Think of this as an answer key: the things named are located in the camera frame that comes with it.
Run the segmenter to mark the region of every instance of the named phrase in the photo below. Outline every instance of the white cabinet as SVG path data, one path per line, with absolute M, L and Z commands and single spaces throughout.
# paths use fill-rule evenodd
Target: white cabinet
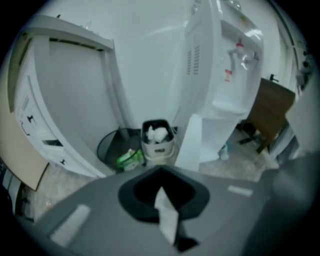
M 96 152 L 105 135 L 126 127 L 115 93 L 121 79 L 111 70 L 119 72 L 111 40 L 43 15 L 21 30 L 10 57 L 9 107 L 48 161 L 92 177 L 114 173 Z
M 91 171 L 81 165 L 49 128 L 41 114 L 31 85 L 32 56 L 27 55 L 19 72 L 15 93 L 14 113 L 17 122 L 35 149 L 48 161 L 56 163 L 66 170 L 95 177 Z

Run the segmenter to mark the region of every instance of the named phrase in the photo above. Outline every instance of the white trash can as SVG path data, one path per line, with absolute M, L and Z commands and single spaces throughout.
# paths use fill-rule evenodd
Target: white trash can
M 150 126 L 152 126 L 154 130 L 160 127 L 166 128 L 168 135 L 164 139 L 165 142 L 156 143 L 156 144 L 148 143 L 149 140 L 148 140 L 147 132 Z M 174 150 L 175 134 L 172 131 L 168 121 L 164 119 L 145 121 L 142 124 L 141 138 L 142 138 L 143 152 L 146 155 L 146 157 L 148 157 L 149 159 L 159 158 L 159 157 L 168 157 L 172 155 L 172 152 Z

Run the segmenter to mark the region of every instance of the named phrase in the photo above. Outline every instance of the trash can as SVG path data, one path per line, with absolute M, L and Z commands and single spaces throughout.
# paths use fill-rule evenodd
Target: trash can
M 120 128 L 110 132 L 100 141 L 96 154 L 116 174 L 147 163 L 140 132 L 135 129 Z
M 166 138 L 164 138 L 163 140 L 164 142 L 155 143 L 155 144 L 149 143 L 147 132 L 150 126 L 152 126 L 154 130 L 160 127 L 166 128 L 168 135 L 166 136 Z M 141 137 L 142 137 L 142 149 L 147 159 L 168 157 L 172 155 L 174 150 L 175 135 L 168 121 L 164 119 L 145 121 L 142 124 Z

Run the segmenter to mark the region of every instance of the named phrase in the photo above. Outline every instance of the black mesh trash can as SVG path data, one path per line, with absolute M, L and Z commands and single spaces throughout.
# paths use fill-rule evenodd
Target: black mesh trash can
M 134 151 L 133 154 L 122 162 L 117 159 L 128 153 L 129 150 Z M 138 130 L 129 128 L 120 128 L 107 134 L 99 143 L 96 154 L 100 161 L 110 167 L 117 173 L 124 172 L 124 166 L 129 161 L 142 155 L 142 162 L 139 165 L 146 165 L 146 158 L 142 150 L 141 135 Z

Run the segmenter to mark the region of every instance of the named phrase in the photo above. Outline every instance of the cabinet door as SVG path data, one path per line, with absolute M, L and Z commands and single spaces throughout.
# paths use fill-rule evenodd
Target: cabinet door
M 56 140 L 56 136 L 51 132 L 50 128 L 48 127 L 45 119 L 43 118 L 37 102 L 35 100 L 32 88 L 31 88 L 31 81 L 30 76 L 26 75 L 23 78 L 23 87 L 25 90 L 22 90 L 23 93 L 22 98 L 18 102 L 20 113 L 24 114 L 26 117 L 27 122 L 31 125 L 32 129 L 34 130 L 35 135 L 41 141 L 49 141 L 49 140 Z
M 66 170 L 85 176 L 96 177 L 94 173 L 82 166 L 63 146 L 45 145 L 43 147 L 47 158 Z
M 43 143 L 41 140 L 37 138 L 35 132 L 33 131 L 33 128 L 31 127 L 30 123 L 27 121 L 26 116 L 22 113 L 21 116 L 17 117 L 16 119 L 24 135 L 30 141 L 32 146 L 39 152 L 39 154 L 43 158 L 47 159 L 48 156 L 43 148 Z

